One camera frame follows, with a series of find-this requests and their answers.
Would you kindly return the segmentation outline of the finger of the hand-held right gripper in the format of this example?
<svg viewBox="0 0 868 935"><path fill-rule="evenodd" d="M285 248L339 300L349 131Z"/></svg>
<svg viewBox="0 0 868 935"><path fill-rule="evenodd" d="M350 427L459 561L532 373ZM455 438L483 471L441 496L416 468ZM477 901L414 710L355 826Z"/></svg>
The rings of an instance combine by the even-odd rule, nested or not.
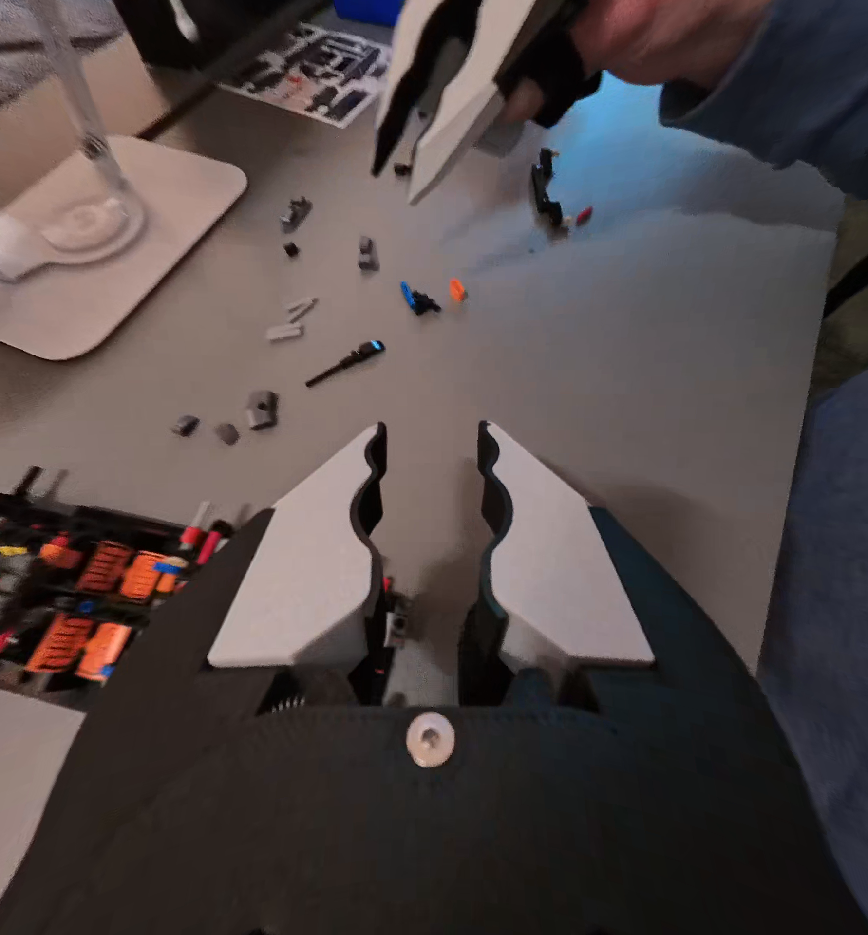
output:
<svg viewBox="0 0 868 935"><path fill-rule="evenodd" d="M499 74L546 20L546 2L480 4L465 58L443 81L437 106L415 144L410 205L431 193L496 120L504 106Z"/></svg>
<svg viewBox="0 0 868 935"><path fill-rule="evenodd" d="M400 143L447 43L472 43L481 5L480 1L404 3L393 33L388 82L377 111L373 177L381 174Z"/></svg>

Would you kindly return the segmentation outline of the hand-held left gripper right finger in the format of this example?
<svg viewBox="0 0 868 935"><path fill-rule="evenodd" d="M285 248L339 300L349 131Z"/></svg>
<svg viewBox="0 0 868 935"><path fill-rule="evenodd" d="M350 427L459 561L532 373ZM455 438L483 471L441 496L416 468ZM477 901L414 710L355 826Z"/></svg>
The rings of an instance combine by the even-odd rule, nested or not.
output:
<svg viewBox="0 0 868 935"><path fill-rule="evenodd" d="M459 637L459 704L501 704L520 672L544 673L559 697L588 668L650 669L655 654L586 498L491 421L478 426L477 469L491 540Z"/></svg>

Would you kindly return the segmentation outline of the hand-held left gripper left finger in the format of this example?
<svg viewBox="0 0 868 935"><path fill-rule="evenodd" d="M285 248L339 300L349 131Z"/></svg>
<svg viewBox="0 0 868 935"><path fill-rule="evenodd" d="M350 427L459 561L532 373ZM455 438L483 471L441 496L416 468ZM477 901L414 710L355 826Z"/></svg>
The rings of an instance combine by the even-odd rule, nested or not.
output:
<svg viewBox="0 0 868 935"><path fill-rule="evenodd" d="M263 533L208 650L216 672L341 676L363 705L383 694L381 522L385 423L373 423L265 511Z"/></svg>

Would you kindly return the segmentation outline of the lego car chassis model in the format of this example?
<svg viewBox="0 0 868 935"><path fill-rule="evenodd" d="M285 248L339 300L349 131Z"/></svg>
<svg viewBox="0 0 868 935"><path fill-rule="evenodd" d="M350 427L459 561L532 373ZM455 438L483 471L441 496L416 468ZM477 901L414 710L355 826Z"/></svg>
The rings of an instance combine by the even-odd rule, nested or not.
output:
<svg viewBox="0 0 868 935"><path fill-rule="evenodd" d="M262 513L240 526L187 525L32 501L32 466L0 493L0 690L88 712L160 610L197 580L236 592L264 536Z"/></svg>

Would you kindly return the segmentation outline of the lego sticker sheet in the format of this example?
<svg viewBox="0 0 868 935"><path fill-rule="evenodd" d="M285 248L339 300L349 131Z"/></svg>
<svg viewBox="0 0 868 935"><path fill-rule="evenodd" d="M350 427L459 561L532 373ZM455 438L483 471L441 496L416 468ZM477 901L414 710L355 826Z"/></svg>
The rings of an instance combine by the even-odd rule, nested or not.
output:
<svg viewBox="0 0 868 935"><path fill-rule="evenodd" d="M391 58L386 44L300 22L219 87L344 129L378 99Z"/></svg>

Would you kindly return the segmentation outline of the black lego beam tan pins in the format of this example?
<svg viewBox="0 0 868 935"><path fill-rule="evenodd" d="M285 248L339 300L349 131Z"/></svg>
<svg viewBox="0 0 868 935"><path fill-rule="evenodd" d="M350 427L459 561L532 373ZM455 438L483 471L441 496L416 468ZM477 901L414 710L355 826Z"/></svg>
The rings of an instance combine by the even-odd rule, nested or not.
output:
<svg viewBox="0 0 868 935"><path fill-rule="evenodd" d="M540 221L554 232L567 228L567 220L561 204L548 192L554 177L554 160L558 152L548 147L541 147L537 161L530 166L530 189L534 209Z"/></svg>

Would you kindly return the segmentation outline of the black lego axle blue end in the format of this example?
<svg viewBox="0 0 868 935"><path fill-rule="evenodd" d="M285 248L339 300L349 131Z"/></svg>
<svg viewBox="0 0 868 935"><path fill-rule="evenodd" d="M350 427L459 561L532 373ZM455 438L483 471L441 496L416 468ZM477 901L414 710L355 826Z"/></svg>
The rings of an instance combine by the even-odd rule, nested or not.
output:
<svg viewBox="0 0 868 935"><path fill-rule="evenodd" d="M360 366L374 357L382 355L385 350L386 347L380 340L362 342L333 366L306 380L304 385L308 389L314 388L344 371Z"/></svg>

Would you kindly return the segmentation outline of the person's right hand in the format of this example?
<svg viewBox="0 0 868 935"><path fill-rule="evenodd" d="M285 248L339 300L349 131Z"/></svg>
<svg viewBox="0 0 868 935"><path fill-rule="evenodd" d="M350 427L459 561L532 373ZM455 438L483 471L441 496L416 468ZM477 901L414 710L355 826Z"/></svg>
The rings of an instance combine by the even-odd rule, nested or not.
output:
<svg viewBox="0 0 868 935"><path fill-rule="evenodd" d="M570 36L585 71L638 86L683 81L710 90L766 17L769 1L594 1Z"/></svg>

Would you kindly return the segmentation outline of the blue plastic bin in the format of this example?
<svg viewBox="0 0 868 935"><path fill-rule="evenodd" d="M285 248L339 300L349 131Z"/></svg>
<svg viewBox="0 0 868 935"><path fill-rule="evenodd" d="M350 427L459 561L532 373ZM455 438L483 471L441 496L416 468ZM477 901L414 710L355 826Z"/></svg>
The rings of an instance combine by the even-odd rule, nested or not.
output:
<svg viewBox="0 0 868 935"><path fill-rule="evenodd" d="M333 1L333 7L341 19L361 24L394 27L404 6L404 1Z"/></svg>

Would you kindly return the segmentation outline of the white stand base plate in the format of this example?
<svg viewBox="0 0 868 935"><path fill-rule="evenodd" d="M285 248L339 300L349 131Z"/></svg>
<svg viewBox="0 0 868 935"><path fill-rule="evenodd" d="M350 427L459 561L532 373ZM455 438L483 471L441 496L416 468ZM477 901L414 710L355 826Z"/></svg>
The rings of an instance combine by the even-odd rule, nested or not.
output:
<svg viewBox="0 0 868 935"><path fill-rule="evenodd" d="M30 2L75 149L0 207L0 343L96 349L247 189L237 167L108 134L57 2Z"/></svg>

